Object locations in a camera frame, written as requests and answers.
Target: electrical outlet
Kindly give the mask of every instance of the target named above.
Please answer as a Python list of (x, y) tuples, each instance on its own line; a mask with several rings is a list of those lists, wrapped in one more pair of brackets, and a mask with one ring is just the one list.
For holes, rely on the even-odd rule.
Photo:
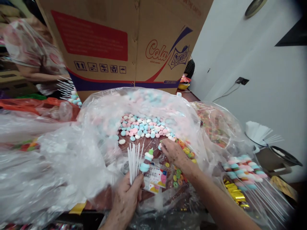
[(236, 80), (236, 83), (237, 83), (237, 84), (241, 84), (243, 80), (244, 80), (244, 78), (239, 77), (239, 78)]
[(242, 84), (242, 85), (246, 85), (248, 82), (249, 82), (248, 79), (243, 79), (242, 82), (241, 82), (241, 84)]

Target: red label on box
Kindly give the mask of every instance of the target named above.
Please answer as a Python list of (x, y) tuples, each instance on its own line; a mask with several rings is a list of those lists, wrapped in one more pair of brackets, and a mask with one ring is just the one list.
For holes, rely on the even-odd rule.
[(51, 11), (70, 54), (128, 61), (128, 34), (67, 14)]

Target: red plastic bag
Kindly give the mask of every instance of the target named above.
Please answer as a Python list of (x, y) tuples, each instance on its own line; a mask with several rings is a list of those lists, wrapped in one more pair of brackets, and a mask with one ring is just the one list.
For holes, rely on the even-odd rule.
[(65, 100), (49, 97), (46, 100), (33, 98), (2, 99), (0, 107), (6, 110), (31, 112), (59, 121), (76, 121), (80, 108)]
[(180, 80), (180, 83), (183, 83), (183, 82), (188, 82), (188, 83), (190, 83), (191, 81), (192, 81), (192, 79), (187, 78), (185, 75), (182, 75), (181, 80)]

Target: yellow bowl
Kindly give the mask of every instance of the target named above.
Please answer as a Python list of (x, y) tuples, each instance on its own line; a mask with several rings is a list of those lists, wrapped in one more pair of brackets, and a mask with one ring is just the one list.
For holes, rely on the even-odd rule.
[(189, 83), (188, 83), (187, 85), (181, 84), (181, 83), (180, 83), (180, 84), (178, 85), (178, 89), (185, 90), (185, 89), (187, 89), (189, 86), (190, 86)]

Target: floral shirt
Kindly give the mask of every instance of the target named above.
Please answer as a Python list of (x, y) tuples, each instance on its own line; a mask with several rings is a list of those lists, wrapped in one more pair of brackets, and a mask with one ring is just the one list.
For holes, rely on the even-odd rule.
[[(57, 47), (46, 41), (25, 19), (12, 22), (5, 28), (4, 42), (14, 63), (40, 68), (40, 73), (44, 74), (68, 74)], [(37, 84), (36, 87), (45, 96), (60, 88), (56, 83)]]

